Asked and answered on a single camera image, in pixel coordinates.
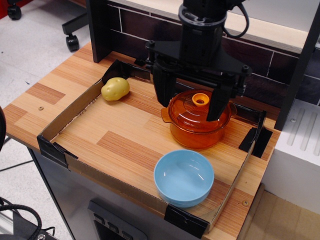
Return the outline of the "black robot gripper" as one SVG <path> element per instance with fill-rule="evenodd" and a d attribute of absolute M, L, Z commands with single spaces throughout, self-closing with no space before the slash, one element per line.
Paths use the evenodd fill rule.
<path fill-rule="evenodd" d="M 252 69 L 228 55 L 222 46 L 225 19 L 182 21 L 178 41 L 149 41 L 148 64 L 158 102 L 167 107 L 178 78 L 213 88 L 206 121 L 217 121 L 230 98 L 242 96 Z"/>

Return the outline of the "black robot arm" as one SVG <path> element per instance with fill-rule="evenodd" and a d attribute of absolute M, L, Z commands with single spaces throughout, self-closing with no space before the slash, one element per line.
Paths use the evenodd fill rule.
<path fill-rule="evenodd" d="M 238 7 L 248 14 L 240 0 L 185 0 L 179 7 L 182 23 L 179 41 L 149 41 L 148 65 L 158 102 L 167 107 L 183 79 L 213 89 L 206 120 L 218 120 L 229 100 L 242 96 L 252 69 L 228 55 L 222 47 L 227 34 L 227 12 Z"/>

